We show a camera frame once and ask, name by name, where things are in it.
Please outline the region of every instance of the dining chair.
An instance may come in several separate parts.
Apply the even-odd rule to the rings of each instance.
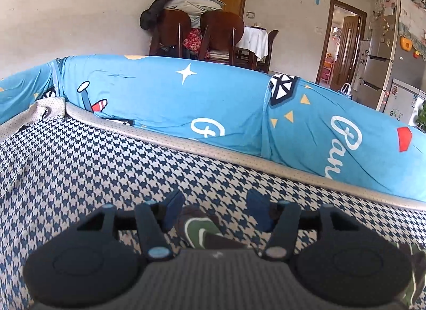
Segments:
[[[271,65],[273,41],[276,38],[276,35],[278,34],[278,32],[279,32],[278,30],[273,30],[269,32],[268,34],[268,55],[265,56],[264,61],[258,61],[256,64],[254,64],[253,61],[257,60],[255,55],[251,51],[248,54],[245,54],[244,51],[240,50],[237,52],[237,59],[239,61],[238,66],[242,68],[253,69],[259,72],[269,73],[269,67]]]
[[[268,34],[268,55],[265,57],[265,61],[259,61],[257,62],[256,70],[263,72],[263,73],[269,73],[269,66],[271,65],[271,56],[272,56],[272,46],[273,41],[276,38],[276,35],[278,34],[278,30],[273,30],[269,32]]]
[[[235,46],[244,33],[244,22],[236,14],[214,10],[201,16],[201,31],[203,40],[198,60],[226,63],[234,66],[236,63]]]
[[[150,55],[159,55],[161,47],[177,47],[178,57],[182,58],[183,41],[191,31],[191,19],[181,10],[164,10],[151,39]]]

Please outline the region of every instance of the black round wheel cover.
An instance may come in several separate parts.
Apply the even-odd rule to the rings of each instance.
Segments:
[[[383,238],[339,231],[302,250],[296,274],[320,298],[374,307],[390,303],[405,290],[412,268],[409,259]]]
[[[35,300],[87,307],[131,287],[138,275],[138,257],[129,246],[100,231],[70,231],[30,255],[23,275]]]

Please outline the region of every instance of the white star print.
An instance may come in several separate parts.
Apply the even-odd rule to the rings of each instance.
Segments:
[[[191,71],[191,64],[189,64],[188,67],[185,68],[184,70],[178,71],[176,73],[182,74],[182,85],[184,84],[185,79],[188,78],[189,75],[197,74],[197,73]]]

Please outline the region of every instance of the red shape print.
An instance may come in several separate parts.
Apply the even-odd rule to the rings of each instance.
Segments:
[[[411,139],[413,138],[413,134],[408,127],[397,128],[397,131],[400,143],[400,152],[407,151],[410,146]]]
[[[107,104],[107,100],[100,100],[99,102],[96,102],[92,105],[92,110],[93,112],[101,112],[107,106]]]

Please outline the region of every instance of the wooden chair back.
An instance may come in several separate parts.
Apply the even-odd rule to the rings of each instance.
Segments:
[[[203,41],[199,60],[205,60],[208,49],[229,51],[229,64],[234,65],[235,45],[244,34],[244,22],[236,14],[214,10],[201,16]]]
[[[151,40],[150,55],[156,55],[160,46],[178,47],[182,57],[183,41],[191,31],[191,19],[181,10],[162,11]]]

